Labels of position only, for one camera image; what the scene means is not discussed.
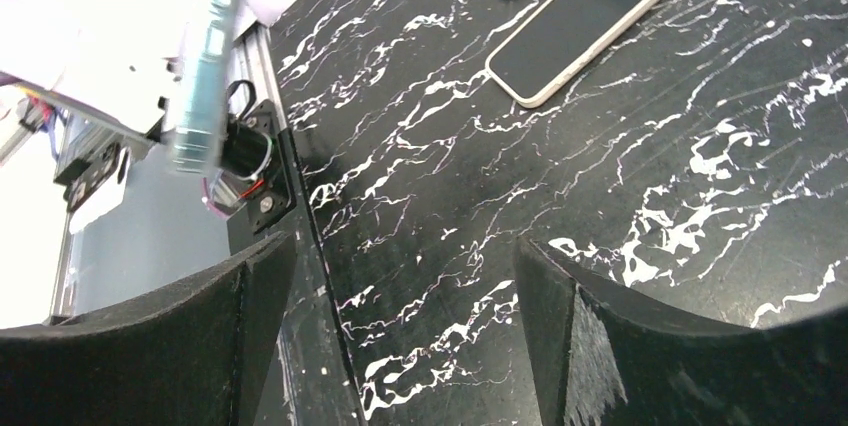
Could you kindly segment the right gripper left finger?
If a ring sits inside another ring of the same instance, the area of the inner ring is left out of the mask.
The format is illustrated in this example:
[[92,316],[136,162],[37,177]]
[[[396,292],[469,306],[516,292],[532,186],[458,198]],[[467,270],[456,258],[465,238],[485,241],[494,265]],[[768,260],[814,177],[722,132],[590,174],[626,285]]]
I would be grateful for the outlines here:
[[130,300],[1,333],[5,425],[250,425],[297,262],[272,234]]

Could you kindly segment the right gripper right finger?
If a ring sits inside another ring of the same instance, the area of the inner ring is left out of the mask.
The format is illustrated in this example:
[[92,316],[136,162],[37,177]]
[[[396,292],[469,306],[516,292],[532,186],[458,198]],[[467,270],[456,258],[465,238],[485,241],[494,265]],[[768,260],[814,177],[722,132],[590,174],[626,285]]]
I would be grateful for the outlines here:
[[527,238],[513,270],[545,425],[843,425],[847,312],[754,329],[667,305]]

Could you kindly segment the clear phone case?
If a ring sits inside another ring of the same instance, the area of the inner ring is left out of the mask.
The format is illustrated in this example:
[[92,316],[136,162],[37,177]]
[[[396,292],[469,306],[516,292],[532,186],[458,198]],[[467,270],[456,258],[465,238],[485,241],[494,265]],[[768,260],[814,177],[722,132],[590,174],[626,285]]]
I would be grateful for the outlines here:
[[179,88],[169,100],[163,138],[179,173],[205,174],[220,158],[228,115],[225,88],[243,0],[191,0]]

